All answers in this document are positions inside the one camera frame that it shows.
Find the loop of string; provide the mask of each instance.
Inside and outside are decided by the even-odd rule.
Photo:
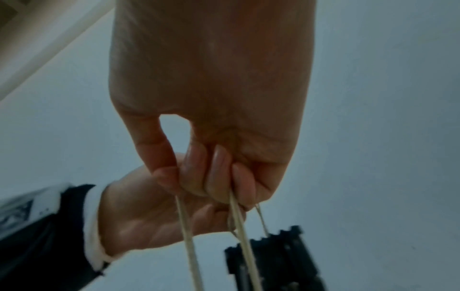
[[[176,197],[176,205],[177,211],[179,213],[179,221],[181,223],[181,230],[182,235],[184,237],[185,248],[187,250],[188,265],[190,273],[192,275],[193,285],[195,287],[195,291],[204,291],[199,264],[196,258],[195,245],[193,244],[193,233],[191,230],[189,217],[186,212],[184,202],[181,198]],[[269,233],[265,225],[265,221],[262,217],[262,211],[260,210],[260,206],[258,204],[256,205],[256,210],[262,221],[262,226],[264,228],[265,235],[268,236]],[[249,278],[251,279],[251,283],[253,285],[253,290],[264,291],[262,289],[262,284],[259,277],[259,270],[257,269],[254,253],[251,248],[251,243],[249,242],[248,236],[244,229],[244,220],[241,214],[240,206],[238,205],[238,202],[236,201],[233,192],[230,193],[230,211],[237,232],[235,233],[232,227],[229,227],[229,230],[240,241],[241,250],[243,253],[244,260],[246,262]]]

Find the black jacket sleeve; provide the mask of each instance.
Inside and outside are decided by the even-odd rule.
[[[76,291],[100,275],[83,249],[83,204],[92,187],[67,189],[57,214],[0,241],[0,290]]]

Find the white cuff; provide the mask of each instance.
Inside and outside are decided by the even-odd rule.
[[[104,262],[112,263],[117,258],[110,257],[105,253],[104,247],[101,245],[98,227],[98,210],[101,196],[108,184],[93,187],[86,194],[85,203],[83,206],[83,236],[84,236],[84,251],[85,256],[91,267],[95,271],[100,271]]]

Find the black plastic object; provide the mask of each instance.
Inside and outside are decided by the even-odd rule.
[[[325,291],[318,270],[302,242],[299,226],[251,240],[264,291]],[[229,273],[235,275],[238,291],[253,291],[241,245],[225,250]]]

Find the skin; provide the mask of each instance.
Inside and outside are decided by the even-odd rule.
[[[180,165],[184,155],[176,158]],[[194,235],[229,230],[228,205],[192,194],[184,195],[184,203]],[[145,166],[107,187],[98,215],[101,243],[110,256],[183,240],[175,197],[156,183]]]
[[[136,149],[170,193],[250,209],[292,157],[313,53],[313,0],[118,0],[110,95]],[[190,121],[177,167],[159,117]]]

